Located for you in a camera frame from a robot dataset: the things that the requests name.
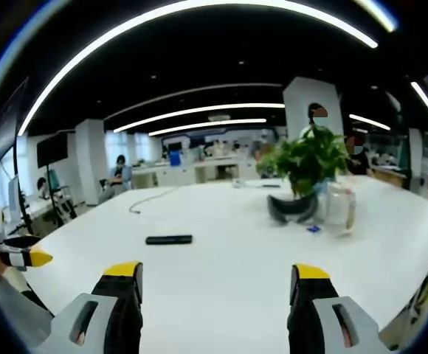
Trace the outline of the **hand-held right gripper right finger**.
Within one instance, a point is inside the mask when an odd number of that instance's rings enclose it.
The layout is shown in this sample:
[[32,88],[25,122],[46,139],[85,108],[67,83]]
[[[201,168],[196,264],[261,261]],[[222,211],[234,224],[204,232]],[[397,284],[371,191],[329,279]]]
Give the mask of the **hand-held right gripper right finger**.
[[350,297],[339,296],[321,268],[291,268],[287,330],[290,353],[389,353],[376,322]]

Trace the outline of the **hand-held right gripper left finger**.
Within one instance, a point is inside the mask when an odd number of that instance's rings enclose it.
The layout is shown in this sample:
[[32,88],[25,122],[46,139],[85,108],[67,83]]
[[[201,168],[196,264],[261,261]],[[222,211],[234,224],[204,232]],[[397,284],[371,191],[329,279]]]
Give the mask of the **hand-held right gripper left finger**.
[[138,353],[143,326],[141,262],[107,268],[53,320],[48,353]]

